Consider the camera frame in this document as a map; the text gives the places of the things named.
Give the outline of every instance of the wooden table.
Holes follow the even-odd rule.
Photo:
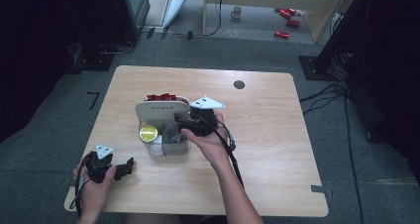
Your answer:
[[[235,88],[236,80],[245,88]],[[135,159],[133,174],[114,182],[105,211],[225,214],[217,176],[195,145],[184,156],[153,157],[139,139],[135,106],[167,92],[226,104],[220,111],[260,215],[327,215],[324,193],[311,191],[321,180],[290,74],[125,65],[115,71],[84,152],[100,144],[115,148],[113,165]],[[66,209],[73,197],[71,188]]]

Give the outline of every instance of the hand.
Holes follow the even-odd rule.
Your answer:
[[[214,115],[219,122],[223,124],[225,123],[222,113],[214,110]],[[223,137],[223,139],[228,142],[228,134],[226,129],[221,124],[219,124],[217,131]],[[229,163],[229,157],[225,147],[215,133],[212,133],[207,137],[197,137],[188,129],[182,129],[181,133],[189,141],[197,145],[197,147],[201,150],[204,157],[207,159],[207,161],[210,162],[213,168]]]
[[[79,166],[80,164],[73,170],[74,176],[77,176]],[[116,170],[117,167],[109,167],[101,183],[90,180],[83,186],[80,197],[82,213],[78,223],[95,223],[97,221],[108,201],[109,190]],[[90,177],[85,172],[85,182],[89,179]]]

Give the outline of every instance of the black wire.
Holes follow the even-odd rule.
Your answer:
[[[88,183],[90,181],[90,178],[87,180],[87,181],[85,181],[81,186],[80,186],[80,190],[82,190],[83,189],[83,187],[84,187],[84,185],[86,184],[86,183]],[[70,203],[70,209],[73,209],[75,206],[76,206],[76,200],[78,199],[78,198],[80,198],[80,191],[79,192],[77,192],[77,194],[75,195],[75,197],[74,197],[74,199],[71,201],[71,203]]]
[[[319,96],[321,94],[326,94],[326,93],[330,93],[330,92],[335,92],[335,93],[338,94],[337,96],[334,96],[334,97],[324,97],[324,98],[320,98],[320,99],[315,100],[314,102],[312,102],[311,107],[308,110],[306,110],[306,111],[303,112],[303,115],[306,115],[308,112],[311,112],[311,111],[314,111],[314,110],[317,110],[317,109],[321,109],[321,108],[327,106],[330,102],[332,102],[332,101],[336,100],[337,98],[345,95],[347,89],[345,87],[343,87],[342,85],[339,85],[339,83],[341,81],[343,81],[343,79],[337,81],[336,83],[333,83],[333,84],[328,85],[327,87],[325,87],[324,89],[322,89],[320,92],[318,92],[316,94],[313,94],[313,95],[308,96],[306,98],[299,99],[299,101],[302,102],[302,101],[306,101],[306,100],[309,100],[309,99],[313,99],[313,98],[315,98],[315,97],[317,97],[317,96]],[[335,89],[335,91],[328,91],[328,92],[326,92],[326,90],[328,88],[331,88],[331,87],[333,87]],[[326,100],[326,99],[330,99],[330,100],[328,102],[326,102],[322,106],[315,107],[315,108],[313,107],[317,102],[322,101],[322,100]]]
[[[235,139],[234,136],[232,136],[232,133],[229,131],[229,129],[226,127],[226,125],[224,123],[222,123],[219,120],[216,120],[218,123],[222,124],[223,128],[225,128],[226,132],[228,133],[228,137],[229,137],[229,148],[232,151],[235,151],[236,149],[236,145],[235,145]]]
[[[303,115],[306,115],[308,112],[311,112],[311,111],[314,111],[314,110],[317,110],[317,109],[321,109],[321,108],[323,108],[323,107],[327,106],[330,102],[332,102],[332,101],[336,100],[337,98],[339,98],[339,97],[341,97],[341,96],[343,96],[343,94],[340,94],[340,95],[335,96],[335,97],[325,98],[325,99],[330,99],[330,100],[329,100],[328,102],[326,102],[324,105],[320,106],[320,107],[315,107],[315,108],[312,108],[312,106],[314,105],[314,103],[315,103],[315,102],[317,102],[317,101],[319,101],[319,100],[323,100],[324,98],[318,99],[317,101],[315,101],[314,103],[312,103],[312,106],[311,106],[311,108],[310,108],[310,109],[308,109],[308,110],[306,110],[306,111],[304,111],[304,112],[303,112]]]
[[[370,11],[370,2],[371,2],[371,0],[368,0],[368,2],[367,2],[367,15],[366,15],[366,19],[365,19],[364,34],[367,32],[367,29],[368,29],[368,13]]]
[[[339,26],[339,24],[341,23],[341,20],[344,17],[344,13],[341,13],[339,15],[339,17],[337,18],[336,22],[334,23],[334,27],[331,28],[332,24],[333,24],[333,20],[330,21],[330,37],[334,34],[334,32],[336,31],[337,27]]]
[[[212,128],[213,129],[213,132],[216,134],[216,136],[219,137],[220,142],[222,142],[223,147],[226,150],[226,153],[228,153],[228,156],[231,159],[232,167],[234,168],[235,174],[237,175],[237,178],[238,178],[239,182],[241,183],[242,186],[244,186],[244,182],[242,181],[241,173],[240,173],[239,167],[238,167],[238,161],[236,160],[236,158],[235,158],[234,154],[232,153],[232,150],[229,147],[229,145],[226,142],[226,140],[217,131],[218,128],[214,129],[213,126],[206,119],[202,118],[201,116],[196,115],[196,114],[194,114],[194,116],[196,116],[197,118],[199,118],[201,121],[205,122],[207,124],[207,126],[209,126],[209,128]]]
[[[79,187],[79,183],[80,183],[80,175],[81,175],[81,170],[85,167],[87,160],[91,157],[92,152],[90,152],[89,154],[87,154],[83,160],[80,163],[79,169],[77,171],[77,177],[76,177],[76,184],[75,184],[75,191],[74,191],[74,202],[75,202],[75,206],[77,209],[77,215],[78,217],[81,216],[81,201],[80,201],[80,194],[79,192],[81,191],[81,187],[84,186],[84,184]]]
[[[106,45],[99,45],[98,49],[100,49],[101,47],[105,47],[105,46]],[[130,45],[123,51],[113,52],[113,53],[106,53],[106,52],[104,53],[104,52],[99,51],[99,53],[103,54],[103,55],[121,55],[121,54],[124,54],[124,53],[128,52],[133,46],[134,46],[134,43],[130,43]]]
[[[330,72],[335,75],[337,78],[346,78],[348,76],[345,68],[348,65],[349,59],[352,57],[352,54],[346,53],[336,53],[333,57],[332,67]]]
[[[198,37],[198,38],[207,38],[207,37],[211,37],[213,35],[215,35],[217,32],[219,32],[219,30],[222,28],[222,2],[223,0],[219,0],[219,13],[216,10],[216,14],[219,16],[219,23],[216,26],[216,29],[213,31],[213,33],[211,34],[198,34],[198,35],[194,35],[194,37]],[[144,33],[140,33],[140,36],[148,34],[146,32]],[[187,36],[186,34],[180,34],[180,33],[166,33],[167,35],[171,35],[171,36]]]
[[[348,140],[348,143],[349,143],[350,162],[352,164],[353,179],[355,181],[356,195],[358,197],[358,205],[359,205],[359,212],[360,212],[360,215],[361,215],[361,223],[364,224],[365,223],[364,211],[362,209],[362,201],[361,201],[361,194],[359,192],[358,176],[356,175],[355,159],[354,159],[353,151],[352,151],[352,139],[351,139],[351,136],[350,136],[350,119],[349,119],[349,111],[348,111],[348,108],[347,108],[347,96],[344,97],[344,107],[345,107],[345,111],[346,111],[347,140]]]
[[[324,89],[322,89],[322,90],[321,90],[320,92],[318,92],[318,93],[315,93],[315,94],[310,95],[310,96],[308,96],[308,97],[305,97],[305,98],[301,98],[301,99],[299,99],[299,102],[303,102],[303,101],[306,101],[306,100],[309,100],[309,99],[315,98],[315,97],[317,97],[317,96],[319,96],[319,95],[321,95],[321,94],[323,94],[323,93],[329,93],[329,92],[325,92],[325,90],[327,90],[327,89],[328,89],[328,88],[330,88],[330,87],[341,86],[341,85],[338,85],[341,81],[344,81],[344,79],[340,79],[340,80],[338,80],[336,83],[333,83],[333,84],[328,85],[327,87],[325,87]]]

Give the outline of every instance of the red object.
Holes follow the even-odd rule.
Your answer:
[[[280,9],[279,14],[287,20],[291,18],[291,14],[286,9]]]
[[[277,30],[277,31],[275,31],[274,36],[278,37],[278,38],[288,39],[289,34],[286,33],[286,32],[282,32],[282,31]]]
[[[290,26],[290,27],[299,27],[300,26],[300,22],[297,20],[287,20],[286,22],[286,26]]]
[[[291,14],[291,16],[296,15],[296,10],[294,9],[286,9],[287,12],[289,12],[289,14]]]
[[[170,95],[169,93],[164,93],[162,95],[148,95],[146,101],[175,101],[176,95]]]

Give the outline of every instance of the gray carpet floor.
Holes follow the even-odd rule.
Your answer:
[[[115,56],[106,72],[66,74],[31,123],[0,144],[0,223],[75,223],[63,203],[115,68],[118,65],[173,66],[288,72],[300,98],[331,81],[306,80],[298,56],[316,56],[322,46],[288,42],[194,38],[159,34]],[[91,108],[95,95],[99,98]],[[345,103],[349,108],[352,171]],[[311,102],[302,102],[302,111]],[[366,125],[351,98],[309,112],[305,122],[326,192],[323,218],[264,217],[265,223],[419,223],[420,188],[406,159],[387,144],[366,140]],[[182,216],[194,223],[197,216]],[[122,214],[104,213],[99,223],[121,223]]]

